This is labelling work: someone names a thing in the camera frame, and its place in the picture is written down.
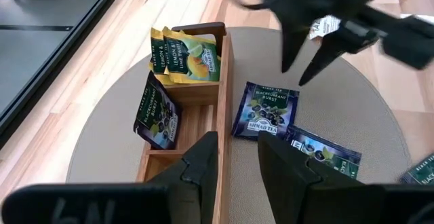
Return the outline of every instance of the black metal frame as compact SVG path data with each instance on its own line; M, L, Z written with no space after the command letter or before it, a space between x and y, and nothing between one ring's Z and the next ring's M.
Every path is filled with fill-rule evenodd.
M9 107L0 114L0 149L6 144L43 93L63 69L71 56L104 15L114 0L97 0L90 11L74 26L62 43L52 52L45 64L21 89Z

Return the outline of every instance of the wooden floor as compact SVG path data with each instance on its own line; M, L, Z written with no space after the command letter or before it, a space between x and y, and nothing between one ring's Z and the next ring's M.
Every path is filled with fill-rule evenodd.
M434 16L434 0L375 0L372 5L396 16ZM216 20L279 28L270 12L249 12L229 0L116 0L0 151L0 200L17 187L65 181L87 117L110 86L149 54L152 26ZM434 152L434 67L413 71L380 55L378 47L345 58L392 108L412 160Z

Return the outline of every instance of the white label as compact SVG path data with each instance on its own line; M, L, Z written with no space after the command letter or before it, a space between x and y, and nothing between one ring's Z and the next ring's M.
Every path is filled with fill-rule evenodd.
M267 131L273 135L277 134L277 126L271 125L271 123L266 119L259 119L255 122L250 121L247 125L247 129L255 132Z
M301 148L303 147L303 144L298 142L298 141L293 140L291 143L291 146L297 148L298 150L301 150Z
M169 129L170 129L169 140L171 140L172 142L175 140L176 125L178 125L178 115L174 113L172 118L170 118L169 121Z
M324 37L328 33L332 33L339 29L340 19L334 16L326 16L324 18L314 21L312 24L311 34L309 39L316 37Z
M212 57L211 50L209 50L207 48L203 49L202 62L204 64L206 64L206 66L208 66L208 70L210 72L215 72L216 71L216 67L214 66L214 59Z

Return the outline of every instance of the tea bag packet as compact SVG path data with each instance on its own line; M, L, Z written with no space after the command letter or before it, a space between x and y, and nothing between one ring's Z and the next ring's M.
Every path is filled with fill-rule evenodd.
M134 122L134 132L157 149L173 149L182 109L150 71Z
M259 131L283 139L294 123L298 91L247 82L232 128L232 135L257 141Z
M409 184L434 185L434 153L406 171L399 181Z
M220 59L216 42L163 29L167 67L175 83L203 83L220 80Z
M361 153L346 149L296 126L288 126L285 136L291 146L317 161L353 178L357 178Z
M154 28L151 29L151 52L150 70L154 72L155 77L163 85L174 85L175 83L170 81L169 71L167 69L167 56L163 32Z

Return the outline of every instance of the lemon illustration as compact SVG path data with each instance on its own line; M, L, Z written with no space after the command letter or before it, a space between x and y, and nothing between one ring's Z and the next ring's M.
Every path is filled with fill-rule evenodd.
M202 59L189 56L187 59L187 67L198 78L206 78L208 76L208 67L202 64Z
M187 38L183 38L181 39L181 41L185 44L185 46L189 49L192 50L193 48L195 48L198 45L201 45L201 43L199 41L196 40L192 40L192 39L187 39Z
M199 44L199 45L189 49L189 54L191 56L194 56L194 57L200 57L200 55L202 54L202 51L203 51L203 47L201 44Z

